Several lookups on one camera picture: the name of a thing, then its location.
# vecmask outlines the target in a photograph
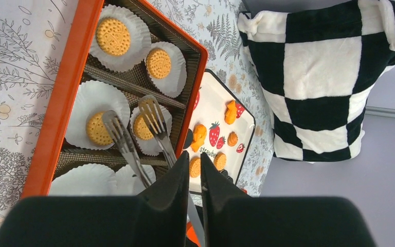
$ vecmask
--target tablecloth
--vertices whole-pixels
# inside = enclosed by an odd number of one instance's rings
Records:
[[[207,68],[256,119],[238,186],[258,196],[272,159],[268,109],[237,30],[241,0],[150,0],[203,44]],[[0,225],[19,200],[77,0],[0,0]],[[195,203],[201,205],[199,196]]]

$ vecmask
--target strawberry print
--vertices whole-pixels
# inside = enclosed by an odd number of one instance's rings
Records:
[[[225,143],[226,143],[225,137],[224,136],[220,137],[219,140],[217,141],[216,148],[221,149],[223,147],[223,145],[225,145]]]
[[[237,118],[240,118],[241,114],[243,114],[244,112],[244,107],[238,102],[236,102],[236,107],[237,107]]]
[[[196,109],[196,107],[198,106],[200,97],[201,97],[201,94],[200,94],[200,91],[198,91],[197,95],[196,95],[196,100],[194,101],[193,110]]]
[[[243,143],[241,143],[238,147],[237,147],[237,150],[236,150],[238,153],[242,153],[243,151],[244,151],[244,144]]]
[[[216,145],[217,139],[219,138],[219,134],[220,134],[219,122],[212,123],[210,127],[210,134],[208,135],[208,138],[210,139],[210,145],[212,147]]]

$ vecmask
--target black and white checkered pillow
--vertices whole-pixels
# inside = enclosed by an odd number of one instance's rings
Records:
[[[367,97],[395,65],[395,2],[240,13],[238,28],[273,114],[275,156],[343,161],[361,149]]]

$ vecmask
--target fork tines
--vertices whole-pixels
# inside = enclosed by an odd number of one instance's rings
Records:
[[[146,95],[142,97],[138,102],[138,108],[153,135],[167,133],[166,121],[154,96]]]
[[[111,139],[113,139],[113,142],[117,147],[125,149],[132,148],[128,145],[122,145],[124,144],[123,142],[126,142],[126,136],[123,134],[126,128],[115,111],[110,110],[104,112],[102,115],[102,121],[108,131],[108,134]]]

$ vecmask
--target metal tongs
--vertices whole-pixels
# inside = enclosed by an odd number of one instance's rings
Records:
[[[172,168],[176,162],[176,155],[169,139],[166,121],[157,100],[152,95],[146,95],[138,101],[138,108],[140,109],[140,113],[143,116],[146,125],[161,147],[169,169]],[[199,219],[198,211],[194,206],[190,193],[188,193],[187,214],[190,218],[191,224],[193,225],[199,243],[204,247],[204,228],[201,220]]]
[[[141,179],[145,188],[151,186],[155,181],[151,181],[143,169],[143,166],[141,166],[140,158],[135,150],[131,135],[123,125],[119,116],[117,116],[117,113],[115,111],[104,112],[102,121],[111,139],[113,139],[114,144],[135,174]]]

